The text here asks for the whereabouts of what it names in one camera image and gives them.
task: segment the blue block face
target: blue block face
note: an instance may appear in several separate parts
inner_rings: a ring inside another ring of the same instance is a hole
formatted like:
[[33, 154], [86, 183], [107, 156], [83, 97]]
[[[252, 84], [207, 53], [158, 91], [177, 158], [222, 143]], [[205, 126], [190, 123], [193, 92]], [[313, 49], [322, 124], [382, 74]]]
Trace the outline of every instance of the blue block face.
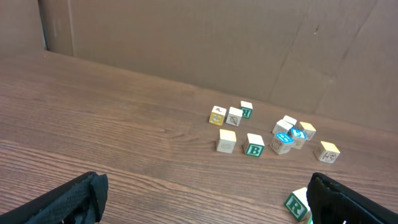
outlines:
[[307, 136], [305, 135], [305, 132], [299, 129], [292, 128], [290, 130], [290, 133], [292, 136], [297, 137], [297, 138], [302, 138], [302, 139], [307, 139]]
[[284, 144], [289, 144], [294, 142], [294, 140], [291, 137], [289, 137], [289, 135], [287, 135], [286, 133], [277, 133], [275, 136]]

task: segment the wall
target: wall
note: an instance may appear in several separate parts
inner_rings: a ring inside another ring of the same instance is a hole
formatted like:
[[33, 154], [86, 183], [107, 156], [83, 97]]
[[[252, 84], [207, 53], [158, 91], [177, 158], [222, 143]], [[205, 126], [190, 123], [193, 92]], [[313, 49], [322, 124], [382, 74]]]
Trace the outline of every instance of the wall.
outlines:
[[43, 49], [37, 1], [0, 0], [0, 58]]
[[56, 52], [398, 132], [395, 0], [58, 2]]

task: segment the wooden table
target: wooden table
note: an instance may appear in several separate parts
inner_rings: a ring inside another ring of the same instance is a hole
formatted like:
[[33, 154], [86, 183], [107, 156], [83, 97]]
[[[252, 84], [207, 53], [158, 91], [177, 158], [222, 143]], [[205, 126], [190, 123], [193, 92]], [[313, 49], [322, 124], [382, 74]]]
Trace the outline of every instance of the wooden table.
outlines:
[[[253, 103], [232, 154], [215, 151], [214, 105]], [[287, 114], [317, 129], [301, 150], [245, 156]], [[319, 141], [341, 151], [318, 161]], [[107, 174], [102, 223], [295, 223], [283, 203], [322, 172], [398, 212], [398, 136], [51, 52], [0, 62], [0, 213], [74, 177]]]

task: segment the wooden block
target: wooden block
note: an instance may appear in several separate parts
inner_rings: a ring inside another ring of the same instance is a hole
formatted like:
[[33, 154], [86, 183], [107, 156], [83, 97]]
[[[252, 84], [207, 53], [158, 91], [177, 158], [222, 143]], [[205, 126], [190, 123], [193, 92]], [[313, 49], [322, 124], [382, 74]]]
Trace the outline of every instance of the wooden block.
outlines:
[[278, 155], [288, 153], [290, 148], [292, 147], [294, 140], [289, 137], [286, 133], [277, 133], [275, 134], [272, 142], [269, 146], [276, 152]]
[[220, 136], [217, 140], [217, 152], [232, 153], [236, 144], [234, 131], [220, 129]]
[[239, 126], [242, 119], [243, 110], [230, 107], [228, 116], [226, 117], [225, 123]]
[[224, 117], [226, 114], [226, 109], [219, 106], [214, 106], [211, 111], [209, 122], [218, 126], [222, 126], [224, 122]]
[[298, 122], [295, 126], [295, 128], [304, 131], [305, 135], [307, 136], [307, 140], [311, 140], [312, 137], [315, 135], [315, 132], [317, 130], [315, 130], [315, 128], [312, 126], [312, 124], [310, 123], [306, 123], [306, 122]]
[[249, 102], [241, 101], [241, 110], [243, 110], [242, 117], [249, 119], [253, 112], [253, 105]]
[[292, 117], [290, 117], [290, 116], [287, 116], [287, 115], [284, 116], [283, 120], [286, 121], [286, 122], [288, 122], [289, 124], [291, 124], [291, 125], [293, 125], [293, 126], [295, 126], [296, 123], [297, 123], [297, 120], [296, 120], [296, 119], [294, 119], [294, 118], [292, 118]]
[[311, 215], [311, 209], [307, 202], [307, 188], [303, 187], [302, 189], [293, 191], [287, 197], [285, 207], [298, 222], [308, 218]]
[[244, 153], [249, 156], [260, 157], [265, 148], [262, 137], [257, 134], [248, 134], [248, 139], [243, 144]]
[[321, 141], [320, 147], [314, 153], [320, 161], [328, 163], [334, 163], [340, 155], [340, 151], [333, 143], [324, 141]]
[[292, 128], [289, 131], [289, 136], [294, 140], [293, 148], [301, 149], [307, 140], [305, 132], [299, 129]]
[[293, 128], [293, 125], [282, 119], [276, 123], [274, 130], [272, 130], [272, 133], [288, 133], [291, 128]]

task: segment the alphabet block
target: alphabet block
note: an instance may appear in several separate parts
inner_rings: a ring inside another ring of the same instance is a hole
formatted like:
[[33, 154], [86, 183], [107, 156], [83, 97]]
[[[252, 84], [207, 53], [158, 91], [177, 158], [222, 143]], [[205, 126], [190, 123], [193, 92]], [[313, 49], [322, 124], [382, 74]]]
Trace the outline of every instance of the alphabet block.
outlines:
[[248, 139], [243, 144], [244, 153], [249, 156], [260, 157], [264, 147], [262, 137], [257, 134], [248, 134]]
[[312, 137], [315, 135], [315, 132], [317, 131], [312, 126], [312, 124], [306, 122], [297, 123], [296, 128], [305, 132], [308, 141], [312, 139]]
[[274, 130], [272, 130], [272, 133], [287, 133], [291, 128], [293, 128], [293, 125], [282, 119], [276, 123]]
[[303, 187], [293, 191], [285, 202], [285, 207], [298, 222], [311, 215], [311, 209], [307, 202], [307, 188]]
[[213, 110], [211, 111], [209, 122], [211, 124], [222, 126], [223, 122], [224, 122], [225, 114], [226, 114], [225, 108], [222, 108], [219, 106], [214, 106]]
[[220, 136], [217, 140], [217, 151], [232, 153], [236, 143], [236, 135], [234, 131], [220, 129]]
[[278, 155], [288, 153], [290, 148], [292, 147], [294, 140], [289, 137], [286, 133], [277, 133], [275, 134], [272, 142], [269, 146], [276, 152]]
[[230, 107], [228, 116], [226, 117], [225, 123], [239, 126], [242, 119], [243, 110]]
[[291, 125], [293, 125], [293, 126], [295, 126], [295, 125], [296, 125], [296, 122], [297, 122], [296, 119], [294, 119], [294, 118], [292, 118], [292, 117], [290, 117], [290, 116], [287, 116], [287, 115], [284, 116], [283, 120], [286, 121], [286, 122], [288, 122], [289, 124], [291, 124]]
[[249, 102], [241, 101], [241, 110], [243, 110], [242, 117], [249, 119], [253, 112], [253, 105]]
[[307, 140], [307, 136], [302, 130], [292, 128], [289, 131], [289, 136], [294, 140], [293, 148], [301, 149]]
[[321, 141], [321, 146], [315, 151], [315, 156], [322, 162], [334, 163], [339, 155], [338, 148], [330, 142]]

